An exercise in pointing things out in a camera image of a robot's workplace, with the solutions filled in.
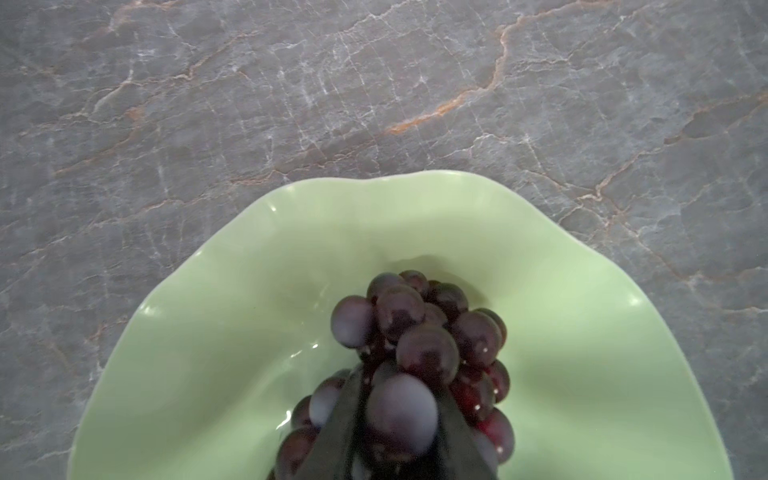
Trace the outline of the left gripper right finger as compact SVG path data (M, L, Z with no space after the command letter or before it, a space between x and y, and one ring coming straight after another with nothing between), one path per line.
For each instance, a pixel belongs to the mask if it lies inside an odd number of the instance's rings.
M469 425L447 386L435 392L438 430L433 471L440 480L492 480L496 474L483 458Z

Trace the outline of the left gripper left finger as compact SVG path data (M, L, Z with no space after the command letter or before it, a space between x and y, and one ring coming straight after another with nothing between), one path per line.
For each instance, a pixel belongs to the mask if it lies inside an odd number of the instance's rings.
M351 371L328 421L295 479L344 480L350 478L366 400L366 372L362 365Z

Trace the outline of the dark purple grape bunch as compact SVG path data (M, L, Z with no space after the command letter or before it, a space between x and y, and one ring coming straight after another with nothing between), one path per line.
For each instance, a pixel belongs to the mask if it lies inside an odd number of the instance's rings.
M349 479L437 479L435 392L441 386L449 388L498 475L515 447L514 430L499 409L510 378L498 357L507 339L498 314L471 308L455 284L406 270L380 273L364 294L342 298L330 328L366 372L363 423ZM331 374L295 405L271 478L295 479L357 366Z

